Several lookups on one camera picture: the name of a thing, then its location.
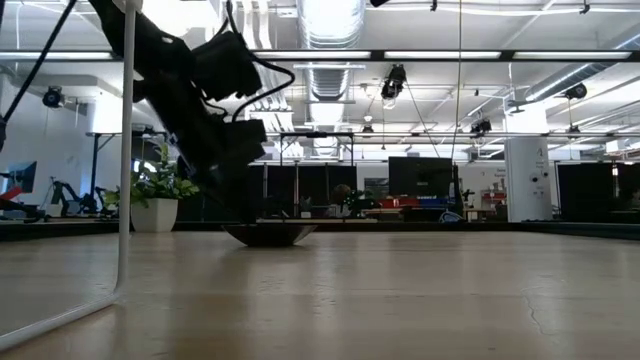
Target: white pillar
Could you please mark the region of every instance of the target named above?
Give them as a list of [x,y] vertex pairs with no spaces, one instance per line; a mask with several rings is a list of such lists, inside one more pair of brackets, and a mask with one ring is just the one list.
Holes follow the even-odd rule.
[[[546,110],[538,104],[507,114],[508,132],[548,132]],[[551,220],[549,150],[544,137],[510,138],[505,141],[509,222]]]

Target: potted plant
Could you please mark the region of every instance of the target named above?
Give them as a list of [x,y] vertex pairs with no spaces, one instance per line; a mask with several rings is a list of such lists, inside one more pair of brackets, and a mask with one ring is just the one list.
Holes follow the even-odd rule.
[[[178,200],[198,192],[198,188],[178,176],[175,162],[169,161],[169,147],[158,144],[160,161],[141,162],[131,172],[131,222],[137,232],[169,232],[178,215]],[[107,193],[107,203],[120,202],[120,189]]]

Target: white flower pot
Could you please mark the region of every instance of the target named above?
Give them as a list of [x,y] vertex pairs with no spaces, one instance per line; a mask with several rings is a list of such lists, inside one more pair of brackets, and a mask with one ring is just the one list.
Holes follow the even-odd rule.
[[149,199],[149,207],[131,205],[131,222],[136,232],[170,232],[178,216],[178,200]]

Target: dark bowl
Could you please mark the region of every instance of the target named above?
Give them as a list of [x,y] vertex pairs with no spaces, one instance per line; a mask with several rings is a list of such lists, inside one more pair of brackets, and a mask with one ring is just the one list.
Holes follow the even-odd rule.
[[223,229],[250,247],[293,246],[316,229],[316,225],[255,224],[228,225]]

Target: green leaves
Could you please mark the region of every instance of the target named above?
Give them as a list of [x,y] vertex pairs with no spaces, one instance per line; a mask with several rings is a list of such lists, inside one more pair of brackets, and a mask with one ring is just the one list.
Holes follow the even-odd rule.
[[[191,181],[178,176],[178,166],[169,162],[169,147],[166,143],[158,144],[161,156],[159,162],[141,162],[139,171],[131,172],[131,203],[148,207],[147,199],[184,199],[198,191]],[[120,189],[106,194],[107,204],[120,202]]]

